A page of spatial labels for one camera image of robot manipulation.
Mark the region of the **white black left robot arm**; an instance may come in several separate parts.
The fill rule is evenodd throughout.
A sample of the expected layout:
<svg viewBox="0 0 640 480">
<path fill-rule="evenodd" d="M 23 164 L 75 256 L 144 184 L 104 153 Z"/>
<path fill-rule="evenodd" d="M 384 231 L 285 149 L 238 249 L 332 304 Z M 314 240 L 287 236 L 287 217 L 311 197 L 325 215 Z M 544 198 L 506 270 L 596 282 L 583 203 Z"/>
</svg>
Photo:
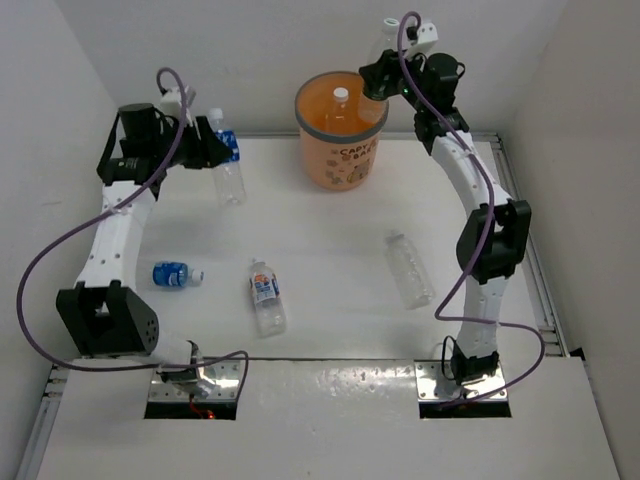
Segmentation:
<svg viewBox="0 0 640 480">
<path fill-rule="evenodd" d="M 126 358 L 155 366 L 169 381 L 203 382 L 208 365 L 197 344 L 161 328 L 137 293 L 136 267 L 168 169 L 211 168 L 229 153 L 179 100 L 118 109 L 97 166 L 103 199 L 89 256 L 74 286 L 56 297 L 81 356 Z"/>
</svg>

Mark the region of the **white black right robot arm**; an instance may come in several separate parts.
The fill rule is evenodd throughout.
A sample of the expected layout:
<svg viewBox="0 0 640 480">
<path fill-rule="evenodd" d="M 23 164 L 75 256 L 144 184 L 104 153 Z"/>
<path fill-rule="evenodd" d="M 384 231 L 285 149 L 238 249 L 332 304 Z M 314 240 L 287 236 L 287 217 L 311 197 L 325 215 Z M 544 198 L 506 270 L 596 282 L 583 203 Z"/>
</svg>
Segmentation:
<svg viewBox="0 0 640 480">
<path fill-rule="evenodd" d="M 360 68 L 370 100 L 402 96 L 415 110 L 414 130 L 447 175 L 467 215 L 456 244 L 462 270 L 454 287 L 465 291 L 461 327 L 444 376 L 458 385 L 494 374 L 497 328 L 508 280 L 522 262 L 531 207 L 513 199 L 487 171 L 469 127 L 456 108 L 455 90 L 465 71 L 454 57 L 418 54 L 411 60 L 391 49 Z"/>
</svg>

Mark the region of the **clear bottle dark blue label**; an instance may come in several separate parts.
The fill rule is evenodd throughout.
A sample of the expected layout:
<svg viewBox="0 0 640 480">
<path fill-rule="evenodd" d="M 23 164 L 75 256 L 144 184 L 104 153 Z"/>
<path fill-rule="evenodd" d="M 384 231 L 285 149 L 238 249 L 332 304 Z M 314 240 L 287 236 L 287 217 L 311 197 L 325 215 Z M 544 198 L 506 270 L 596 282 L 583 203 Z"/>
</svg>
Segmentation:
<svg viewBox="0 0 640 480">
<path fill-rule="evenodd" d="M 217 138 L 231 150 L 231 156 L 213 170 L 219 204 L 240 205 L 246 201 L 246 191 L 240 168 L 239 145 L 233 129 L 225 123 L 221 108 L 211 108 L 208 122 Z"/>
</svg>

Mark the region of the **clear bottle green label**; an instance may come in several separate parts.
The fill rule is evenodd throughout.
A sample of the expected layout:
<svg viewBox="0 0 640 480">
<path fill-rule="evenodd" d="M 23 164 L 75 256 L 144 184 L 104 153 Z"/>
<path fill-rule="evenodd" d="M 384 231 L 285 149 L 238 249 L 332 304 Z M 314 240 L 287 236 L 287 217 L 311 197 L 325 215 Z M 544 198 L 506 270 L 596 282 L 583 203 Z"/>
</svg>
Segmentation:
<svg viewBox="0 0 640 480">
<path fill-rule="evenodd" d="M 396 50 L 397 33 L 399 21 L 395 18 L 385 18 L 383 20 L 381 33 L 374 42 L 367 57 L 366 65 L 376 63 L 386 50 Z M 358 101 L 358 115 L 361 120 L 367 123 L 376 124 L 383 116 L 388 101 L 378 101 L 369 99 L 364 93 L 360 94 Z"/>
</svg>

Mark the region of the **clear square bottle white cap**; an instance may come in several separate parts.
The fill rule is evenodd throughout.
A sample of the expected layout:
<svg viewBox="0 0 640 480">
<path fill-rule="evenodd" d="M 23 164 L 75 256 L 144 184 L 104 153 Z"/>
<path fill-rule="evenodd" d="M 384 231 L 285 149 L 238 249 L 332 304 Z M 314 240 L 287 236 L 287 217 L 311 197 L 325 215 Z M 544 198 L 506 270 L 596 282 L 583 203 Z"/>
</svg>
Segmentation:
<svg viewBox="0 0 640 480">
<path fill-rule="evenodd" d="M 357 122 L 349 106 L 349 90 L 336 87 L 325 114 L 325 131 L 333 135 L 352 135 Z"/>
</svg>

